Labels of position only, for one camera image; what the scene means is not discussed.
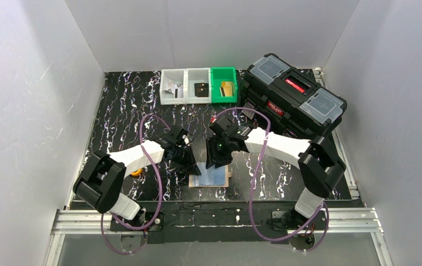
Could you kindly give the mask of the beige leather card holder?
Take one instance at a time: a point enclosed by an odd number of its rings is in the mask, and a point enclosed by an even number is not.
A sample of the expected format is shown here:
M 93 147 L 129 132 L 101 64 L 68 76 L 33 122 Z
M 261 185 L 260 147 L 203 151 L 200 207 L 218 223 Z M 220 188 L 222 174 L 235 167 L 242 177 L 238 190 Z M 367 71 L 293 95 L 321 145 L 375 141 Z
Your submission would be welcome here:
M 189 176 L 189 187 L 191 188 L 227 188 L 229 179 L 232 177 L 232 171 L 229 165 L 216 168 L 212 166 L 206 169 L 205 162 L 198 162 L 197 166 L 201 175 Z

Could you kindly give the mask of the orange gold credit card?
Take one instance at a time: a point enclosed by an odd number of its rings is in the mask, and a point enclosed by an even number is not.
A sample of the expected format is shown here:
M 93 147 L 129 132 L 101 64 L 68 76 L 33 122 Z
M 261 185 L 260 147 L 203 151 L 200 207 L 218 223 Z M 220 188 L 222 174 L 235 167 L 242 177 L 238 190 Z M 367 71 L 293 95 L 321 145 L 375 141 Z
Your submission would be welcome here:
M 220 93 L 222 97 L 232 97 L 233 96 L 233 82 L 222 81 L 221 86 L 220 86 Z

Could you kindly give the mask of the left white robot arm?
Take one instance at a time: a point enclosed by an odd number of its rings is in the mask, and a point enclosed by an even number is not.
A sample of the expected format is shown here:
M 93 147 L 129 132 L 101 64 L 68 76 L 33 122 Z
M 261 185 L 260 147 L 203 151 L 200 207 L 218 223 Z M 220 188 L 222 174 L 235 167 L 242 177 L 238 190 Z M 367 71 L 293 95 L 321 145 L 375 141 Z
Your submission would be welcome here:
M 131 221 L 141 212 L 141 206 L 121 192 L 123 180 L 136 170 L 162 161 L 177 164 L 186 175 L 201 173 L 188 132 L 174 126 L 126 150 L 110 154 L 95 151 L 75 181 L 73 193 L 99 213 L 110 212 Z

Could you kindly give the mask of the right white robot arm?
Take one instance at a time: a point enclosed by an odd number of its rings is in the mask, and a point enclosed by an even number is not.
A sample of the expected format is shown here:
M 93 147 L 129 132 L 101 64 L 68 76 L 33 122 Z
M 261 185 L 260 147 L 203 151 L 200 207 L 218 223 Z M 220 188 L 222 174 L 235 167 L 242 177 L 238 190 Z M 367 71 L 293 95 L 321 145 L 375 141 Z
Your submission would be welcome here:
M 296 166 L 302 175 L 304 190 L 294 210 L 311 217 L 344 175 L 346 165 L 329 141 L 317 136 L 313 140 L 294 139 L 252 125 L 238 125 L 227 117 L 211 120 L 213 132 L 206 139 L 206 168 L 230 164 L 233 152 L 248 152 L 270 157 Z

